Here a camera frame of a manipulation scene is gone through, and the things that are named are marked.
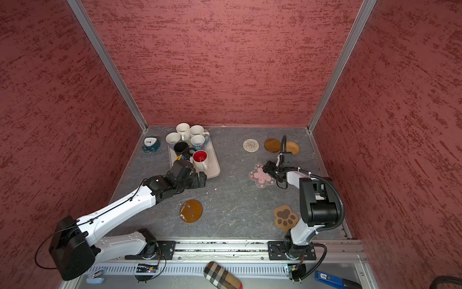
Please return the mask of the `pink flower coaster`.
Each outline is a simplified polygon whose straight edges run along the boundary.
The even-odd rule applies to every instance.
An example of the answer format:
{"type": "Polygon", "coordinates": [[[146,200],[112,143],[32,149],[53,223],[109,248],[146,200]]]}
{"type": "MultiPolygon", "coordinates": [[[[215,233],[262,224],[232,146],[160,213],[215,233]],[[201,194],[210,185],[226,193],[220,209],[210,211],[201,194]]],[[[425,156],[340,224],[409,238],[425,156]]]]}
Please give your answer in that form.
{"type": "Polygon", "coordinates": [[[269,185],[276,185],[276,180],[263,171],[263,164],[256,164],[253,170],[249,172],[249,178],[253,180],[260,189],[264,189],[269,185]]]}

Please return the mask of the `dark brown round coaster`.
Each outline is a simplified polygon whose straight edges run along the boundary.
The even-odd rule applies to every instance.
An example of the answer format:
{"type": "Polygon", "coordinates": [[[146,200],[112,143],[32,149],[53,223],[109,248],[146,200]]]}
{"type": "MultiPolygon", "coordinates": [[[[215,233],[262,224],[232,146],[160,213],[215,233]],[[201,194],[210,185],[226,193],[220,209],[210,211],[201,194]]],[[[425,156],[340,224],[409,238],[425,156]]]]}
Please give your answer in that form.
{"type": "Polygon", "coordinates": [[[264,142],[264,148],[270,153],[277,153],[280,151],[281,142],[275,138],[269,138],[264,142]]]}

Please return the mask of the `tan woven round coaster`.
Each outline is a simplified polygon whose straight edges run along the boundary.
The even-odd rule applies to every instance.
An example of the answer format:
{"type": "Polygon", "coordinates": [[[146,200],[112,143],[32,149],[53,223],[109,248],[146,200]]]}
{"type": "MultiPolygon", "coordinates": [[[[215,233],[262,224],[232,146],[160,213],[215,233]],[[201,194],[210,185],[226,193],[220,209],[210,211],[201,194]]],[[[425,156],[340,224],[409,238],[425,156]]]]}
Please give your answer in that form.
{"type": "Polygon", "coordinates": [[[287,142],[286,143],[286,151],[292,153],[293,155],[297,155],[300,153],[301,149],[298,143],[296,142],[287,142]]]}

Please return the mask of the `brown wooden round coaster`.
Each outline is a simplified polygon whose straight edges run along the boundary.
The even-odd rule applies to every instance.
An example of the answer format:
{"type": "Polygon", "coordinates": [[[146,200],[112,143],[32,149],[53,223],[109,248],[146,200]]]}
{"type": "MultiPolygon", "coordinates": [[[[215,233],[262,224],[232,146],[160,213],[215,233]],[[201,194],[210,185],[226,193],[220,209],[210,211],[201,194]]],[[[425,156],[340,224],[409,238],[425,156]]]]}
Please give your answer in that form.
{"type": "Polygon", "coordinates": [[[201,203],[197,200],[190,199],[182,204],[179,216],[185,223],[194,223],[200,219],[202,213],[203,208],[201,203]]]}

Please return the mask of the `white woven round coaster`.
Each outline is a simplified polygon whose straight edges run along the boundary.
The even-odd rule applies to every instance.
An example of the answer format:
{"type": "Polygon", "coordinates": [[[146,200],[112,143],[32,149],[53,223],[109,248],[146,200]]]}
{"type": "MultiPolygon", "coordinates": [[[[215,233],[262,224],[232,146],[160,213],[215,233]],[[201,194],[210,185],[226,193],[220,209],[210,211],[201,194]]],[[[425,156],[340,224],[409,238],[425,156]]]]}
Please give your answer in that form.
{"type": "Polygon", "coordinates": [[[247,139],[243,142],[243,148],[247,152],[256,152],[259,150],[259,142],[255,139],[247,139]]]}

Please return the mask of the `brown paw coaster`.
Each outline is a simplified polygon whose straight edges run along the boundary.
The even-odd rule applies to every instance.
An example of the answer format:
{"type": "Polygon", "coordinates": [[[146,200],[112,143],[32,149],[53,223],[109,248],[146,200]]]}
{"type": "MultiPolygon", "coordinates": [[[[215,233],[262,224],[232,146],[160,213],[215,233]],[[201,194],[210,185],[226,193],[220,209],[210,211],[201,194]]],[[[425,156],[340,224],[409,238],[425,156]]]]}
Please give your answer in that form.
{"type": "Polygon", "coordinates": [[[294,228],[299,221],[298,215],[288,205],[275,208],[273,214],[275,226],[284,233],[294,228]]]}

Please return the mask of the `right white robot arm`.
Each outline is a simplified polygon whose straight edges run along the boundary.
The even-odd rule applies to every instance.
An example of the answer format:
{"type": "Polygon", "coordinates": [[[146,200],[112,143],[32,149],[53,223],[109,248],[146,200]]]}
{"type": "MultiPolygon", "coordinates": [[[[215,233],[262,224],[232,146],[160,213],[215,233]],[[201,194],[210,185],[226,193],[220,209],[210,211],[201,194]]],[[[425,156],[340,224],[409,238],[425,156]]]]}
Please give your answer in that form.
{"type": "Polygon", "coordinates": [[[295,167],[290,152],[281,152],[276,162],[268,161],[263,172],[278,183],[299,190],[301,219],[285,236],[283,252],[287,259],[298,260],[308,255],[317,234],[334,230],[343,223],[344,203],[331,179],[295,167]]]}

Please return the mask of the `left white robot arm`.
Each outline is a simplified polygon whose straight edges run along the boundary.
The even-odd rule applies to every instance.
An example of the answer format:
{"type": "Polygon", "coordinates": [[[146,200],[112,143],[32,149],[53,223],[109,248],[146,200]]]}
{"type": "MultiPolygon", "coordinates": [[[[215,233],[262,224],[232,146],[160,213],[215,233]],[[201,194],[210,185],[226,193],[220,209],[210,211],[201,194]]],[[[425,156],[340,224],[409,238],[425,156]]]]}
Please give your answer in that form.
{"type": "Polygon", "coordinates": [[[131,193],[86,216],[67,216],[57,224],[49,253],[63,280],[81,276],[93,265],[128,256],[150,260],[159,256],[156,237],[147,229],[131,234],[107,237],[107,233],[136,214],[183,193],[203,188],[207,175],[193,164],[177,160],[165,175],[142,180],[131,193]]]}

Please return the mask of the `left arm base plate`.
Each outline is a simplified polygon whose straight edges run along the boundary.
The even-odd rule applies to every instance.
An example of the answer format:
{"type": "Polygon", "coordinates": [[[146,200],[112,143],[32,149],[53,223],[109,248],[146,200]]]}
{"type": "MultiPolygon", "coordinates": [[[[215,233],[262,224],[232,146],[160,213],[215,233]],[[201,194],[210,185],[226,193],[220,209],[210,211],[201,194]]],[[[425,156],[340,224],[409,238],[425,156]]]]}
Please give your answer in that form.
{"type": "Polygon", "coordinates": [[[167,261],[172,260],[175,247],[175,241],[149,242],[139,254],[126,255],[125,260],[154,261],[163,258],[167,261]]]}

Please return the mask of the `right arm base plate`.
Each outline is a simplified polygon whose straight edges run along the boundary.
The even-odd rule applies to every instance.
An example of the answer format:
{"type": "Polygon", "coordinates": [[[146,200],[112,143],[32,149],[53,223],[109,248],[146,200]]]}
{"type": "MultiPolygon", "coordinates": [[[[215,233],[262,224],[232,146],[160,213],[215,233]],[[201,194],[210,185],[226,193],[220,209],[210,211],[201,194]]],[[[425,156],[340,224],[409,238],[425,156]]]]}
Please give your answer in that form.
{"type": "Polygon", "coordinates": [[[302,259],[316,260],[316,253],[313,246],[298,246],[286,244],[283,241],[270,241],[267,243],[269,259],[301,261],[302,259]]]}

